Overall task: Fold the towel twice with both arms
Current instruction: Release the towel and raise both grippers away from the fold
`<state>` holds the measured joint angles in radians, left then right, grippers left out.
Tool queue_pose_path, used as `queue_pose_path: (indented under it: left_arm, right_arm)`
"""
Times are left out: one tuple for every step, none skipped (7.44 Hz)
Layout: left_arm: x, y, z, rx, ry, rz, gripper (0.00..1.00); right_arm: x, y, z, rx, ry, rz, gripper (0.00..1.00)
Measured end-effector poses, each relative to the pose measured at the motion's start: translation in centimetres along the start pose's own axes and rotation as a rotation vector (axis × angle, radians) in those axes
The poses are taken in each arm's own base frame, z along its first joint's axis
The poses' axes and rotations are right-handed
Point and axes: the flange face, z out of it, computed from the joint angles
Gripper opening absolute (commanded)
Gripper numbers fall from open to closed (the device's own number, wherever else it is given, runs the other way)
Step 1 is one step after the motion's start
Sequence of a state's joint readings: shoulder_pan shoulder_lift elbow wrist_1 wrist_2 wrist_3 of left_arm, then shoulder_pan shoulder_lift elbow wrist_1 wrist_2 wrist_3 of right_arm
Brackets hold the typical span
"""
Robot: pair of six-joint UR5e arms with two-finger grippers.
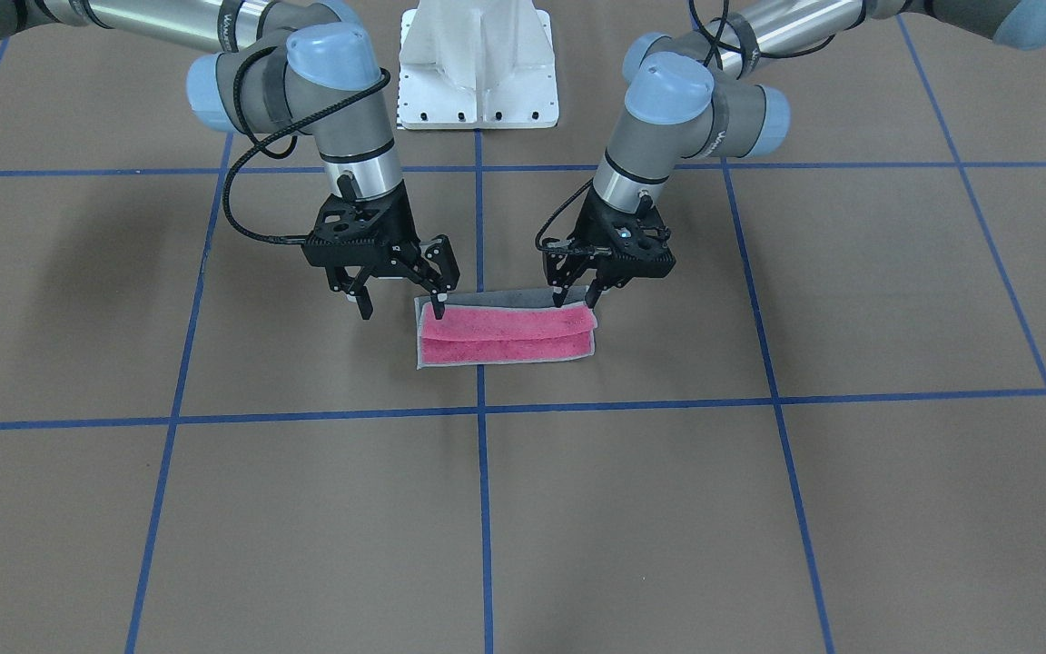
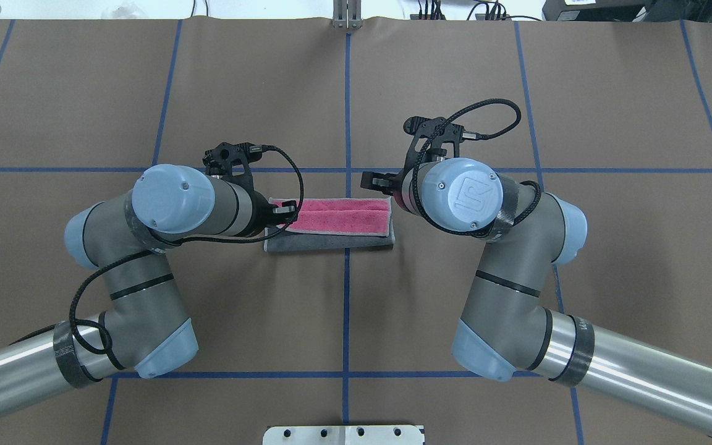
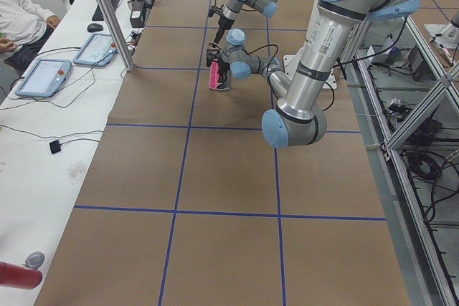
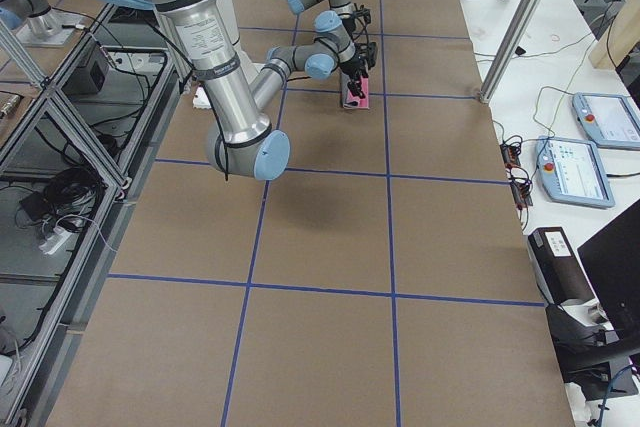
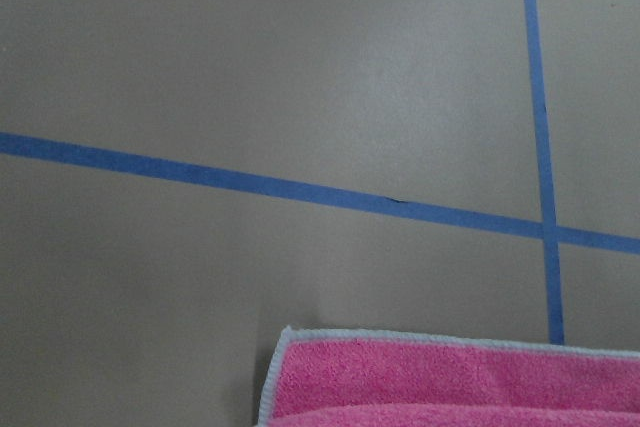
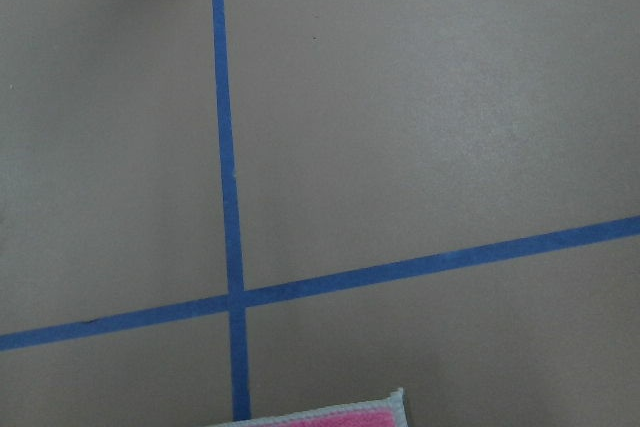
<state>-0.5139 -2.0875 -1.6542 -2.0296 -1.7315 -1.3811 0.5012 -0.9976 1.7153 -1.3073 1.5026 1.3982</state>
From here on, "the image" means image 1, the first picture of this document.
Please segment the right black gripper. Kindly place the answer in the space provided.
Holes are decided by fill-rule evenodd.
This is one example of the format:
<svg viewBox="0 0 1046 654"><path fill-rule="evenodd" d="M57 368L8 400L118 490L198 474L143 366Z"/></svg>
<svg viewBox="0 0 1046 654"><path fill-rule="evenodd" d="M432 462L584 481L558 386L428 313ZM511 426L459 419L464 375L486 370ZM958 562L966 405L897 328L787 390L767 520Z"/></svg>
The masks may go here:
<svg viewBox="0 0 1046 654"><path fill-rule="evenodd" d="M390 264L382 266L349 266L349 268L328 269L331 289L343 292L357 305L362 319L369 321L373 314L373 303L367 290L369 278L408 279L430 293L430 303L436 320L444 319L448 293L456 290L460 279L460 269L454 257L449 236L440 234L424 241L416 232L414 216L410 206L410 195L403 181L394 189L380 197L362 199L356 181L336 181L336 197L372 202L387 200L390 210L389 236L391 240Z"/></svg>

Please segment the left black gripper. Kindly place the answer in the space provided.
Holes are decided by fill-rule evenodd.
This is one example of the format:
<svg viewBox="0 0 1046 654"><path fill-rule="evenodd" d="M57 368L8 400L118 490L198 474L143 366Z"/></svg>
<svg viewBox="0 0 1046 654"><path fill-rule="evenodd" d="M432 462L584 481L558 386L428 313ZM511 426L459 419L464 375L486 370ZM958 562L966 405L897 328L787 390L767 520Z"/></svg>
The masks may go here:
<svg viewBox="0 0 1046 654"><path fill-rule="evenodd" d="M570 235L565 239L543 239L544 274L548 286L552 287L552 302L558 309L567 302L569 290L590 269L595 270L595 278L585 292L585 305L589 309L595 309L599 298L611 287L623 287L635 279L619 279L605 274L606 261L613 253L613 243L608 235L610 229L619 221L646 219L652 215L659 215L660 218L649 191L639 191L635 211L627 213L611 207L592 186L582 186L549 216L543 224L544 231L581 194L585 194L587 198L582 203L576 226Z"/></svg>

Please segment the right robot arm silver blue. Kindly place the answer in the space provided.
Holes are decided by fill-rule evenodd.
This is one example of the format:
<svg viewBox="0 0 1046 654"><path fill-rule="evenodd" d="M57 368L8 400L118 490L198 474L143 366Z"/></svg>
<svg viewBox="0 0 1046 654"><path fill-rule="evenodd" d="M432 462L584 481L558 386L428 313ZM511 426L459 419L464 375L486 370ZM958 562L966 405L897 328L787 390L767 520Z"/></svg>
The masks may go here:
<svg viewBox="0 0 1046 654"><path fill-rule="evenodd" d="M0 1L0 42L39 25L95 25L199 50L186 94L203 125L240 133L251 146L222 183L222 211L243 236L298 247L327 273L333 292L373 307L367 281L407 279L441 318L459 268L449 236L416 232L370 35L343 1ZM308 234L262 234L232 212L232 182L272 145L308 136L331 194Z"/></svg>

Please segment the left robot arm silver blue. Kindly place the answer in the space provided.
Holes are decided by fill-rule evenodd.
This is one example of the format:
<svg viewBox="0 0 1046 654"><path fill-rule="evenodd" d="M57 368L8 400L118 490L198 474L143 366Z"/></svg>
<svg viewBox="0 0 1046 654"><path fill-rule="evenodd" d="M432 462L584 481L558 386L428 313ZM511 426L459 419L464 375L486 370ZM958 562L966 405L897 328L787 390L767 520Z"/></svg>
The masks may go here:
<svg viewBox="0 0 1046 654"><path fill-rule="evenodd" d="M758 1L724 8L693 32L646 33L627 50L623 111L582 200L569 236L538 233L553 302L593 272L584 295L636 278L669 274L670 231L657 210L670 174L684 160L746 158L775 152L790 128L790 104L775 88L748 83L775 61L817 53L868 21L923 14L997 45L1046 46L1046 1Z"/></svg>

